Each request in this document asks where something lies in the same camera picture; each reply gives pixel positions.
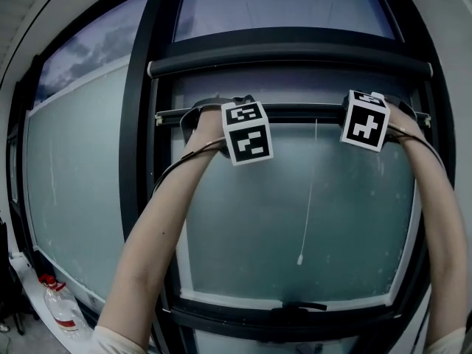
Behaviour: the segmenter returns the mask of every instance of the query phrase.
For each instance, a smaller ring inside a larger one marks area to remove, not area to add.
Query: ceiling
[[[0,65],[21,22],[36,0],[0,0]]]

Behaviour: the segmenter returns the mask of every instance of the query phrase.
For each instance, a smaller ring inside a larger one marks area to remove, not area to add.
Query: hand
[[[208,106],[203,109],[198,120],[198,126],[193,135],[210,142],[224,136],[221,108]]]
[[[420,126],[418,126],[418,124],[411,117],[403,113],[399,108],[397,108],[395,105],[392,105],[391,103],[389,103],[389,107],[389,123],[392,123],[393,125],[398,126],[399,128],[403,128],[405,131],[415,136],[419,136],[420,138],[423,137],[423,133],[420,130]],[[392,134],[396,136],[400,135],[400,133],[393,130]]]

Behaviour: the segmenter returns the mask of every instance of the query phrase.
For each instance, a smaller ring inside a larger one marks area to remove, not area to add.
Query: person
[[[423,138],[417,123],[391,105],[390,122]],[[184,154],[223,136],[221,110],[205,109]],[[423,205],[431,263],[428,354],[458,354],[467,314],[467,243],[454,191],[435,155],[398,137]],[[174,169],[162,182],[126,241],[111,292],[94,331],[91,353],[143,354],[154,308],[176,249],[193,193],[218,145]]]

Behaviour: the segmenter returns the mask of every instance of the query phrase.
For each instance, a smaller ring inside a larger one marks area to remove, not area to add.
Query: floor
[[[12,317],[5,320],[9,333],[0,333],[0,354],[49,353],[69,354],[64,346],[52,335],[41,320],[35,321],[31,315],[23,316],[24,336],[16,331]]]

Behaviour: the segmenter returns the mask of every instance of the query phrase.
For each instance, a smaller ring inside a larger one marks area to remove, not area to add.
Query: black and white marker
[[[389,118],[390,109],[382,94],[349,91],[341,141],[380,152]]]
[[[271,132],[260,102],[221,106],[223,131],[233,165],[272,159]]]

